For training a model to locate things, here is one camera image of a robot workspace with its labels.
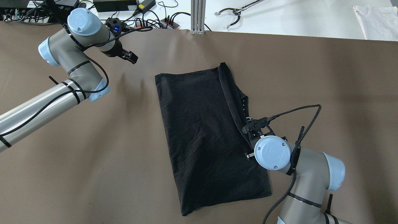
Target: brown table surface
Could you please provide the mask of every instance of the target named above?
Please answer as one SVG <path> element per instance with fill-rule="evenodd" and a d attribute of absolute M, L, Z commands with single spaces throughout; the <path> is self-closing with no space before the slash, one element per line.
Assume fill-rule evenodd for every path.
<path fill-rule="evenodd" d="M 60 28 L 0 23 L 0 114 L 52 87 L 49 75 L 68 78 L 37 52 Z M 121 40 L 139 56 L 136 65 L 87 51 L 109 73 L 108 95 L 0 154 L 0 223 L 261 223 L 291 177 L 269 172 L 273 196 L 180 214 L 154 76 L 220 62 L 249 96 L 253 118 L 322 105 L 302 145 L 345 163 L 332 214 L 352 223 L 398 222 L 397 42 L 188 30 Z M 294 140 L 314 113 L 291 113 L 271 126 Z"/>

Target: white cloth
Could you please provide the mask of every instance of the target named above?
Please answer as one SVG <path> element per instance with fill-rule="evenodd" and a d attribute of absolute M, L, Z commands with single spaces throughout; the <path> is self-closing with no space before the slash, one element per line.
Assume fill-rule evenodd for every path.
<path fill-rule="evenodd" d="M 354 6 L 354 11 L 365 39 L 398 41 L 397 7 Z"/>

